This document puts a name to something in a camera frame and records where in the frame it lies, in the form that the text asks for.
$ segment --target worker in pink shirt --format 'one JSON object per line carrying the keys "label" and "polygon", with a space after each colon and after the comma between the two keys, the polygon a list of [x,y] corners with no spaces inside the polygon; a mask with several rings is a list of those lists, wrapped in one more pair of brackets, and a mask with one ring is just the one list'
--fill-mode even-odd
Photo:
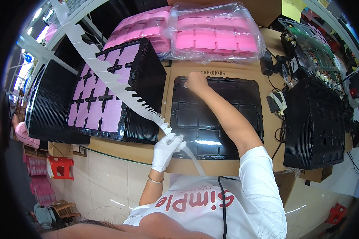
{"label": "worker in pink shirt", "polygon": [[16,133],[17,138],[24,144],[30,145],[34,148],[39,148],[42,150],[48,150],[48,141],[39,140],[36,138],[31,138],[28,136],[27,128],[25,127],[24,122],[20,122],[19,116],[13,114],[11,117],[12,125]]}

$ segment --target white plastic strip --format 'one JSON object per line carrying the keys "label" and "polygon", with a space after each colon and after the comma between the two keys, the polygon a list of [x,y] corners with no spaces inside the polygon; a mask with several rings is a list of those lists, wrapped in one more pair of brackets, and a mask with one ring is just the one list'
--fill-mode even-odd
{"label": "white plastic strip", "polygon": [[[169,139],[172,139],[175,136],[175,133],[172,133],[172,129],[168,127],[169,124],[165,123],[165,118],[163,118],[161,114],[147,105],[145,101],[138,101],[142,99],[141,97],[132,96],[136,92],[126,90],[126,88],[130,87],[129,84],[119,83],[117,81],[119,78],[121,78],[119,74],[112,74],[111,72],[108,72],[107,69],[111,67],[111,65],[107,61],[102,61],[96,58],[96,53],[100,52],[96,45],[88,45],[87,43],[83,42],[81,37],[83,34],[85,34],[85,31],[79,24],[73,25],[69,22],[69,9],[65,2],[59,3],[57,0],[51,0],[50,2],[52,3],[61,27],[64,29],[69,40],[81,55],[81,57],[89,65],[89,67],[96,73],[96,75],[98,75],[98,77],[105,83],[105,85],[111,91],[113,91],[113,93],[120,100],[129,106],[129,108],[131,108],[140,116],[154,121],[163,130],[165,135],[167,135]],[[185,146],[183,150],[193,159],[198,173],[201,176],[205,176],[204,170],[189,148]]]}
{"label": "white plastic strip", "polygon": [[191,159],[194,162],[194,165],[197,168],[197,171],[198,171],[199,175],[200,176],[206,176],[205,171],[203,170],[202,166],[200,165],[200,163],[198,162],[198,160],[196,159],[194,154],[190,151],[190,149],[187,146],[185,146],[182,150],[185,151],[185,153],[187,153],[187,155],[189,157],[191,157]]}

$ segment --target human hand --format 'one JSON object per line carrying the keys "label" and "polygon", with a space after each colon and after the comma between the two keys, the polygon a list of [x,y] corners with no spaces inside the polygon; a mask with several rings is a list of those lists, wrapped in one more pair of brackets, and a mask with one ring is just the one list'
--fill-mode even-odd
{"label": "human hand", "polygon": [[169,165],[174,152],[179,152],[180,143],[182,143],[183,135],[174,136],[171,140],[164,136],[154,145],[152,169],[163,172]]}
{"label": "human hand", "polygon": [[190,72],[185,86],[198,96],[209,88],[206,77],[201,72]]}

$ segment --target white t-shirt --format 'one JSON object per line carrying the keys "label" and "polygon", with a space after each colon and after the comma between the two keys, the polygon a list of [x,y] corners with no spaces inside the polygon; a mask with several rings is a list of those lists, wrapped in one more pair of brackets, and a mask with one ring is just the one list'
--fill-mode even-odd
{"label": "white t-shirt", "polygon": [[[225,190],[227,238],[285,238],[287,232],[273,161],[264,147],[240,159],[239,178],[221,178]],[[222,193],[218,177],[182,175],[155,203],[135,207],[124,224],[138,226],[142,217],[161,212],[190,231],[222,238]]]}

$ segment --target red plastic stool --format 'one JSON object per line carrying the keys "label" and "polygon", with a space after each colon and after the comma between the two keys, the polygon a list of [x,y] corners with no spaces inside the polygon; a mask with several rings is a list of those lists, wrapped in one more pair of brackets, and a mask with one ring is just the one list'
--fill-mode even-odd
{"label": "red plastic stool", "polygon": [[48,156],[48,174],[53,179],[74,180],[74,177],[69,176],[69,166],[73,165],[73,159]]}
{"label": "red plastic stool", "polygon": [[340,220],[342,220],[342,218],[345,216],[346,211],[347,208],[337,203],[334,208],[331,208],[330,215],[327,218],[326,222],[334,225],[338,224]]}

